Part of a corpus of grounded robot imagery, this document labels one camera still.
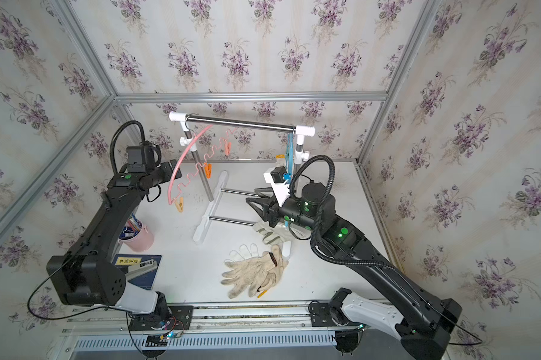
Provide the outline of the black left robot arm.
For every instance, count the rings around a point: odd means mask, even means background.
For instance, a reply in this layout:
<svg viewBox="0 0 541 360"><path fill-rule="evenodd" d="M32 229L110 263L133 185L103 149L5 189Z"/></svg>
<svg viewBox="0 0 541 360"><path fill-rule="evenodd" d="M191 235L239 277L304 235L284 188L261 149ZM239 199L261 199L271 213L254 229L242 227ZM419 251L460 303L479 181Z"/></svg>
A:
<svg viewBox="0 0 541 360"><path fill-rule="evenodd" d="M138 128L141 142L128 147L127 162L118 167L116 142L129 126ZM78 306L85 313L119 310L161 326L172 318L165 295L129 283L112 260L123 228L150 190L179 179L182 173L174 161L162 159L160 148L146 139L143 125L135 120L117 129L109 155L113 176L102 193L102 204L75 244L48 261L47 280L63 305Z"/></svg>

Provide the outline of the white glove with grey strap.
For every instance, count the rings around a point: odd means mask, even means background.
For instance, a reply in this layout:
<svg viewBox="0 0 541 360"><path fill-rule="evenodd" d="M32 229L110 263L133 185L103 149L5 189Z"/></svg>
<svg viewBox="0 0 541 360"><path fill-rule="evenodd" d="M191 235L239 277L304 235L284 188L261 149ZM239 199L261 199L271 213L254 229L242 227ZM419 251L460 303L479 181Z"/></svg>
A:
<svg viewBox="0 0 541 360"><path fill-rule="evenodd" d="M271 227L269 223L261 220L255 223L252 229L262 236L262 241L266 245L305 240L310 237L309 230L300 229L297 226L287 226L282 222L279 222L275 227Z"/></svg>

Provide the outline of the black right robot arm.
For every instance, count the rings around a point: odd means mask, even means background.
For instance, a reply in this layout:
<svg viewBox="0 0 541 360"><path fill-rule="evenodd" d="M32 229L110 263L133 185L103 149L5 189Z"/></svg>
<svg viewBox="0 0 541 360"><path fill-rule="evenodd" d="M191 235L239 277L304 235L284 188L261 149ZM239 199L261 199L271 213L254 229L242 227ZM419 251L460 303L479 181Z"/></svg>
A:
<svg viewBox="0 0 541 360"><path fill-rule="evenodd" d="M398 340L414 359L441 359L454 344L451 335L456 329L470 337L464 346L483 343L459 325L462 307L458 302L438 298L416 284L362 231L336 213L336 199L331 193L336 168L330 157L311 157L285 185L287 194L280 197L277 186L285 184L284 175L282 166L271 169L267 176L273 196L248 197L246 203L270 227L287 221L307 229L307 241L319 259L349 268L389 301L382 304L340 288L329 302L333 322L339 326L360 324L383 332Z"/></svg>

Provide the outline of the blue wavy hanger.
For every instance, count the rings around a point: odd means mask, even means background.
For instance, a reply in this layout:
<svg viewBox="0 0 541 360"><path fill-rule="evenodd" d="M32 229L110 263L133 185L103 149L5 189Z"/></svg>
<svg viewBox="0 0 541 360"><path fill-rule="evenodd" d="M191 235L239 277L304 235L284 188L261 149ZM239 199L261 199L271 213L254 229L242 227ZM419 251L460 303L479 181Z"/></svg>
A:
<svg viewBox="0 0 541 360"><path fill-rule="evenodd" d="M287 179L291 180L294 175L294 150L295 142L293 133L287 134L287 146L285 151L285 167L287 170Z"/></svg>

